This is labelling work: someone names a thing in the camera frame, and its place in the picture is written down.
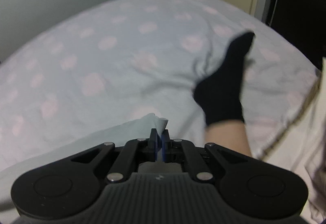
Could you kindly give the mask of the bare lower leg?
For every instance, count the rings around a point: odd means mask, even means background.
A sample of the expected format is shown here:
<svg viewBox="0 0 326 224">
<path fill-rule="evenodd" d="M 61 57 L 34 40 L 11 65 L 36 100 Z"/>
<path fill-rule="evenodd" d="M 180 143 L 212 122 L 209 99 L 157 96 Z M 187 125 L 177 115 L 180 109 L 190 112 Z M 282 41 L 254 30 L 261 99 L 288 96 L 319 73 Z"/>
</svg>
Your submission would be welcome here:
<svg viewBox="0 0 326 224">
<path fill-rule="evenodd" d="M 252 157 L 245 124 L 240 120 L 227 120 L 206 128 L 206 143 L 215 143 L 225 148 Z"/>
</svg>

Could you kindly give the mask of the black sock foot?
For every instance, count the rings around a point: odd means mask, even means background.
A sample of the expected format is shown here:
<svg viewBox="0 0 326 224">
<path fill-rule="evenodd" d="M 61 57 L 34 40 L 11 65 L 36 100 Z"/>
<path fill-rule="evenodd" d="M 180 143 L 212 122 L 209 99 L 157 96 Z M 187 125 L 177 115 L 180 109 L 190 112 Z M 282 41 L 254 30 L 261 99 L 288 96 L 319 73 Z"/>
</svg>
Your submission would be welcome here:
<svg viewBox="0 0 326 224">
<path fill-rule="evenodd" d="M 193 98 L 203 110 L 207 126 L 229 120 L 244 122 L 240 92 L 245 59 L 254 38 L 252 31 L 235 37 L 220 67 L 196 85 Z"/>
</svg>

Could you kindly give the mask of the grey t-shirt garment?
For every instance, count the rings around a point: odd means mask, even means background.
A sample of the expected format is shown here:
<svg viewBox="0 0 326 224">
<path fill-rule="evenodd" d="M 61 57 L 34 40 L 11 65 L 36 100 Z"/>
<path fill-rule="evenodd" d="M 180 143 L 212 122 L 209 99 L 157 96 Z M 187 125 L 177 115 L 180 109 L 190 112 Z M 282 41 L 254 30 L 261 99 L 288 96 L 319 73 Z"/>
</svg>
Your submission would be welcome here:
<svg viewBox="0 0 326 224">
<path fill-rule="evenodd" d="M 6 168 L 1 172 L 1 207 L 13 207 L 10 195 L 11 186 L 21 174 L 58 159 L 95 147 L 104 142 L 111 141 L 121 146 L 129 140 L 148 137 L 152 128 L 157 128 L 161 131 L 166 127 L 167 122 L 168 120 L 165 118 L 159 118 L 154 114 L 148 114 L 140 119 L 96 131 L 72 143 L 63 145 L 52 151 L 47 151 L 42 155 L 26 159 L 25 161 L 21 161 Z"/>
</svg>

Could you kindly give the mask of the black wardrobe sliding doors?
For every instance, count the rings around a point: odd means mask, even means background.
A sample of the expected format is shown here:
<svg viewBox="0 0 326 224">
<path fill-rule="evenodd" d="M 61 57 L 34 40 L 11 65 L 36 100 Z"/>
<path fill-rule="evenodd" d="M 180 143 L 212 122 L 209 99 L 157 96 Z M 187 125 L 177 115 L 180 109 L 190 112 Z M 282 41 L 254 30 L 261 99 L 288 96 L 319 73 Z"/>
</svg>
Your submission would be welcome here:
<svg viewBox="0 0 326 224">
<path fill-rule="evenodd" d="M 325 57 L 325 0 L 275 0 L 270 27 L 317 69 Z"/>
</svg>

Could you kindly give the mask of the polka dot bed sheet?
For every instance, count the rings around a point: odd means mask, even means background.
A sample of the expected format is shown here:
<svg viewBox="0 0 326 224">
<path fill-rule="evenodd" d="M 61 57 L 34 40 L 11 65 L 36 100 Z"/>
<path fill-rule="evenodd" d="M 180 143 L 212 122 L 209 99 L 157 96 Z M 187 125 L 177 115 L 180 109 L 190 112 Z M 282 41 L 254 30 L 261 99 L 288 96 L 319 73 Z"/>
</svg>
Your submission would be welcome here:
<svg viewBox="0 0 326 224">
<path fill-rule="evenodd" d="M 1 168 L 145 115 L 168 119 L 172 136 L 201 145 L 205 123 L 192 91 L 247 30 L 256 38 L 241 102 L 260 156 L 297 117 L 316 67 L 222 0 L 112 0 L 45 31 L 1 64 Z"/>
</svg>

